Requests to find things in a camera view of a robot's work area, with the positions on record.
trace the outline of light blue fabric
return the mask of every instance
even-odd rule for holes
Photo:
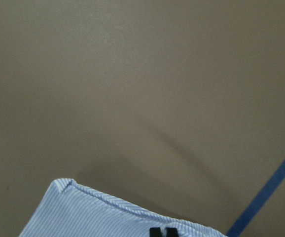
[[[210,227],[159,215],[73,179],[51,183],[20,237],[149,237],[151,227],[177,228],[180,237],[225,237]]]

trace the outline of blue striped cloth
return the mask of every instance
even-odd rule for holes
[[[180,237],[225,237],[210,227],[159,215],[73,179],[51,183],[20,237],[149,237],[151,227],[177,228]]]

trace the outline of blue tape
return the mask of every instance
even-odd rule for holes
[[[226,234],[238,237],[285,178],[285,160]]]

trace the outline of striped fabric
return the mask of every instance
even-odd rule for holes
[[[159,215],[73,179],[51,183],[20,237],[149,237],[151,227],[177,228],[180,237],[225,237],[210,227]]]

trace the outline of floor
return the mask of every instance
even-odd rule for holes
[[[0,237],[59,177],[226,233],[284,159],[285,1],[0,0]]]

